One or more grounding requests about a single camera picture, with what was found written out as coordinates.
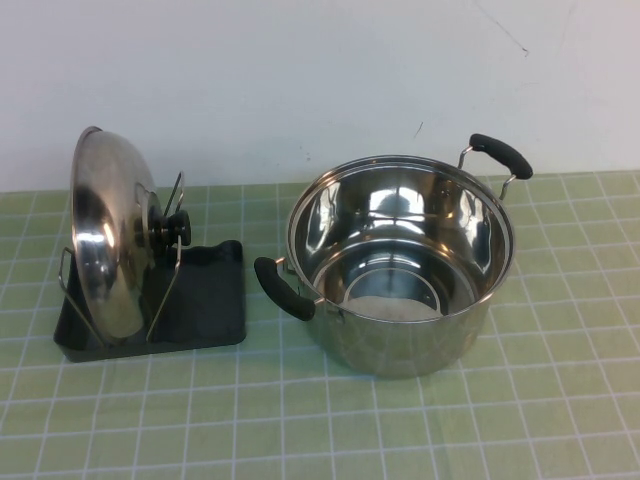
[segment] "black lid knob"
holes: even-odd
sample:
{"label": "black lid knob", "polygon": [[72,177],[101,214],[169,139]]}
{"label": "black lid knob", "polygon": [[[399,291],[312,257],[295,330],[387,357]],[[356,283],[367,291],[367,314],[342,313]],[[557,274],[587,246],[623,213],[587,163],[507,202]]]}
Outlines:
{"label": "black lid knob", "polygon": [[182,246],[191,245],[191,221],[185,210],[179,210],[165,217],[152,208],[149,212],[149,245],[156,256],[164,255],[167,248],[175,245],[178,238]]}

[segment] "table surface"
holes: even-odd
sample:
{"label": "table surface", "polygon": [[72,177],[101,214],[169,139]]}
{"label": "table surface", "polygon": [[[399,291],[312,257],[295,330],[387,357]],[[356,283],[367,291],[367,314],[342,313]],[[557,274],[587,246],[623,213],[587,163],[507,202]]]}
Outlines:
{"label": "table surface", "polygon": [[481,336],[401,381],[327,358],[249,269],[302,187],[186,191],[195,244],[244,244],[242,344],[89,364],[52,340],[67,193],[0,196],[0,478],[640,478],[640,173],[514,183]]}

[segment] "stainless steel lid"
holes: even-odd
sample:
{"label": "stainless steel lid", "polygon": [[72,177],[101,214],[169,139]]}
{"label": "stainless steel lid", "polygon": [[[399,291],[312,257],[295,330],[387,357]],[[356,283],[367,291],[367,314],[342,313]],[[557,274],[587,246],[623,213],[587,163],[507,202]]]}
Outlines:
{"label": "stainless steel lid", "polygon": [[106,343],[120,343],[150,321],[145,271],[177,236],[189,244],[188,216],[168,221],[138,150],[97,127],[78,140],[71,191],[73,246],[91,322]]}

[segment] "pot handle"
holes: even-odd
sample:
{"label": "pot handle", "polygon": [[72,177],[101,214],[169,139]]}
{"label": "pot handle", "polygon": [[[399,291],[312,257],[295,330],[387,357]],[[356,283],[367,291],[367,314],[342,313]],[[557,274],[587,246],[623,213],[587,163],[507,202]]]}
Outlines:
{"label": "pot handle", "polygon": [[303,322],[311,320],[316,313],[313,300],[298,295],[278,274],[278,263],[272,258],[258,257],[253,263],[260,286],[282,310]]}
{"label": "pot handle", "polygon": [[474,133],[469,138],[469,146],[460,154],[458,168],[464,165],[464,156],[471,150],[475,152],[484,152],[494,160],[498,161],[511,171],[511,177],[504,182],[500,200],[503,200],[507,194],[507,187],[513,180],[528,180],[533,176],[533,169],[529,162],[515,148],[506,143],[480,133]]}

